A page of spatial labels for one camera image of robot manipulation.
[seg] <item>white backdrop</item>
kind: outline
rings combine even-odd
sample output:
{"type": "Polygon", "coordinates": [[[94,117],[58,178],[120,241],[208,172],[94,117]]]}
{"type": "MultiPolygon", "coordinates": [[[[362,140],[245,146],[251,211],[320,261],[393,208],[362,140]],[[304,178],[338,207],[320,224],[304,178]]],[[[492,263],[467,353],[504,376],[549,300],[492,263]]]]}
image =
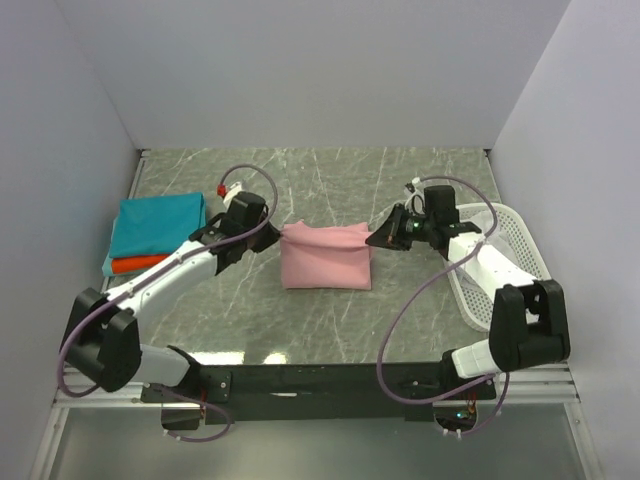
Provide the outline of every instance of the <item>white backdrop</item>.
{"type": "Polygon", "coordinates": [[[24,479],[135,150],[51,0],[0,2],[0,476],[24,479]]]}
{"type": "Polygon", "coordinates": [[[640,2],[573,0],[491,156],[565,288],[609,480],[640,478],[640,2]]]}
{"type": "Polygon", "coordinates": [[[568,0],[57,0],[138,147],[492,147],[568,0]]]}

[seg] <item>laundry basket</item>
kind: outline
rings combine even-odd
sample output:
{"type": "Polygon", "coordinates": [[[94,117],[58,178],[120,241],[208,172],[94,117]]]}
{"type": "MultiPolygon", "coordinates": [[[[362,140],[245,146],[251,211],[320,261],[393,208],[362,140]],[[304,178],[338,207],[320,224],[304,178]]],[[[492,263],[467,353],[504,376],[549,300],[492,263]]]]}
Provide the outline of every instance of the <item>laundry basket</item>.
{"type": "MultiPolygon", "coordinates": [[[[494,203],[493,206],[498,213],[500,229],[507,233],[509,244],[518,259],[518,266],[540,280],[550,279],[549,271],[522,217],[506,205],[494,203]]],[[[484,203],[469,203],[458,205],[458,210],[460,220],[466,221],[480,212],[487,211],[488,208],[484,203]]],[[[488,332],[493,312],[493,299],[479,289],[461,285],[455,271],[449,273],[449,281],[462,312],[462,318],[467,325],[480,332],[488,332]]]]}

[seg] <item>pink fabric bag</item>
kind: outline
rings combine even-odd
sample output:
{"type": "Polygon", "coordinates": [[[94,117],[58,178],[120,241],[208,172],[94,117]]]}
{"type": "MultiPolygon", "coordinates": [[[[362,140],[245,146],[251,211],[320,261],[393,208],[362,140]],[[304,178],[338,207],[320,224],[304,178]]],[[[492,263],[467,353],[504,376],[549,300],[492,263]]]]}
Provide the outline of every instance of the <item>pink fabric bag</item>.
{"type": "Polygon", "coordinates": [[[372,248],[366,223],[311,228],[302,221],[282,228],[280,238],[284,288],[371,290],[372,248]]]}

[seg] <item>teal cloth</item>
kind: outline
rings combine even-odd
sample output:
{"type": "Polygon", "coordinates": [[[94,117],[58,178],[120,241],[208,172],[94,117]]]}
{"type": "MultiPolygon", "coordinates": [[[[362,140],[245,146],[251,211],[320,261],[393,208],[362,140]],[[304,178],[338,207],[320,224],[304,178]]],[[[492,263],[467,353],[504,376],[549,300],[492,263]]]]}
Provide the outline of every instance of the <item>teal cloth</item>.
{"type": "MultiPolygon", "coordinates": [[[[113,232],[116,229],[117,221],[118,219],[116,218],[113,221],[113,225],[111,226],[111,239],[113,239],[113,232]]],[[[145,269],[142,269],[142,270],[133,270],[131,272],[126,272],[126,273],[113,273],[113,268],[111,267],[112,260],[113,258],[111,258],[109,256],[109,253],[107,253],[107,256],[105,257],[104,262],[102,262],[102,275],[104,275],[105,277],[118,277],[120,275],[138,275],[145,271],[145,269]]]]}
{"type": "Polygon", "coordinates": [[[188,193],[120,201],[109,257],[173,253],[205,224],[204,195],[188,193]]]}

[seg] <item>marble table surface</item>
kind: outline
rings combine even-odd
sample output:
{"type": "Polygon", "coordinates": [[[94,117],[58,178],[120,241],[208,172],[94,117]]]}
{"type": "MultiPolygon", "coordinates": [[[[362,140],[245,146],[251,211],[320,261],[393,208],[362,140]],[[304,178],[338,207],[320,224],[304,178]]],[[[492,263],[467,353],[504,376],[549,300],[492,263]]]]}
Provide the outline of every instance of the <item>marble table surface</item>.
{"type": "MultiPolygon", "coordinates": [[[[480,149],[246,148],[150,150],[143,153],[135,197],[202,191],[209,215],[222,208],[215,196],[222,172],[239,162],[264,167],[276,180],[280,204],[273,223],[304,219],[310,226],[368,222],[372,231],[403,199],[413,177],[461,177],[500,201],[480,149]]],[[[252,171],[233,174],[271,200],[265,180],[252,171]]],[[[478,201],[455,186],[458,203],[478,201]]],[[[381,337],[412,292],[443,268],[426,245],[410,252],[377,249],[371,291],[284,290],[280,251],[273,246],[243,259],[219,277],[186,292],[142,332],[142,341],[175,345],[203,363],[356,363],[375,361],[381,337]]],[[[112,280],[113,286],[122,282],[112,280]]],[[[449,281],[425,291],[407,311],[387,349],[388,361],[436,361],[443,351],[485,335],[462,320],[449,281]]]]}

